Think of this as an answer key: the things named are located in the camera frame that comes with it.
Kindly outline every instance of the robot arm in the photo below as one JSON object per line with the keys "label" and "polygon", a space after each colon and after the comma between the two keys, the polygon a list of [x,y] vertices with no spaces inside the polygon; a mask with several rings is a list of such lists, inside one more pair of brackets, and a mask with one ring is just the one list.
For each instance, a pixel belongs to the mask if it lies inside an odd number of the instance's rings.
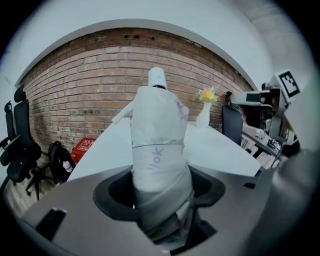
{"label": "robot arm", "polygon": [[268,134],[279,142],[285,142],[287,137],[285,111],[295,100],[300,89],[291,72],[286,69],[273,75],[268,83],[262,85],[261,91],[236,93],[230,96],[232,105],[252,106],[270,109],[272,117],[266,120],[265,116],[257,116],[262,123],[268,123]]}

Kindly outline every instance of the white ceiling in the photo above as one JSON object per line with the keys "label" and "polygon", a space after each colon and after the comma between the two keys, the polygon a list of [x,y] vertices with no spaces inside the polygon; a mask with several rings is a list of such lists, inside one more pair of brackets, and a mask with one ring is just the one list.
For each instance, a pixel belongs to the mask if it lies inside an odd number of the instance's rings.
{"label": "white ceiling", "polygon": [[271,56],[273,72],[289,68],[304,88],[315,71],[315,64],[309,46],[291,18],[271,0],[228,1],[244,13],[261,34]]}

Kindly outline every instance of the black office chair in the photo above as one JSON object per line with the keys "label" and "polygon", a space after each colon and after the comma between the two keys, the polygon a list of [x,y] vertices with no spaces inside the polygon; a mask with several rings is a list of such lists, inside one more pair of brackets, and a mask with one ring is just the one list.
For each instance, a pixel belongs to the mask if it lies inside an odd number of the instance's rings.
{"label": "black office chair", "polygon": [[11,100],[4,105],[5,112],[5,121],[6,121],[6,130],[7,137],[5,137],[0,142],[0,147],[5,149],[5,146],[8,145],[8,141],[12,141],[16,137],[15,128],[14,128],[14,117],[12,115],[12,105]]}
{"label": "black office chair", "polygon": [[222,134],[241,146],[244,120],[239,111],[230,106],[222,107]]}
{"label": "black office chair", "polygon": [[18,103],[13,110],[16,137],[4,148],[11,159],[6,173],[14,183],[21,183],[25,178],[29,179],[31,177],[29,174],[29,171],[31,171],[33,178],[28,184],[26,192],[30,196],[31,193],[28,189],[34,184],[36,196],[39,200],[40,181],[52,180],[53,178],[44,175],[44,171],[49,166],[49,163],[42,168],[37,166],[36,161],[41,157],[42,152],[40,146],[31,137],[29,101],[22,87],[14,93],[14,101]]}
{"label": "black office chair", "polygon": [[[7,104],[5,104],[4,112],[5,112],[7,137],[5,137],[0,142],[0,147],[3,149],[5,149],[5,147],[8,145],[8,142],[11,142],[16,137],[11,101],[9,101]],[[3,166],[7,166],[11,162],[10,155],[8,154],[8,151],[4,151],[1,154],[0,162],[2,163]]]}

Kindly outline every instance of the white bottle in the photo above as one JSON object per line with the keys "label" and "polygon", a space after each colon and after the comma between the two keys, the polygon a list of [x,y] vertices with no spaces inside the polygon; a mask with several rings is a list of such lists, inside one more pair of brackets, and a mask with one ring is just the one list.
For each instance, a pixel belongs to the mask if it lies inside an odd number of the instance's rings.
{"label": "white bottle", "polygon": [[73,168],[71,166],[71,164],[69,163],[69,161],[63,161],[63,168],[68,172],[71,173]]}

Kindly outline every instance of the desk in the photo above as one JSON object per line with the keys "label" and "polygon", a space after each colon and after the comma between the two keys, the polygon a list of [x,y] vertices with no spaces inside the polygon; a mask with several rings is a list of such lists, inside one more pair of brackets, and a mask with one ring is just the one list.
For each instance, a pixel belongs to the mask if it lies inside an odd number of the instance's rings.
{"label": "desk", "polygon": [[265,135],[265,137],[263,139],[262,138],[258,138],[256,136],[256,133],[257,133],[257,128],[252,127],[252,126],[248,126],[248,125],[244,125],[243,126],[243,130],[242,130],[242,137],[243,138],[253,141],[263,151],[265,151],[268,154],[276,157],[278,155],[279,150],[276,149],[276,148],[272,148],[272,147],[268,146],[268,141],[271,138],[267,134]]}
{"label": "desk", "polygon": [[[261,167],[248,152],[210,126],[199,129],[194,122],[188,122],[184,144],[184,157],[193,165],[251,177]],[[122,118],[99,136],[68,181],[132,163],[130,120]]]}

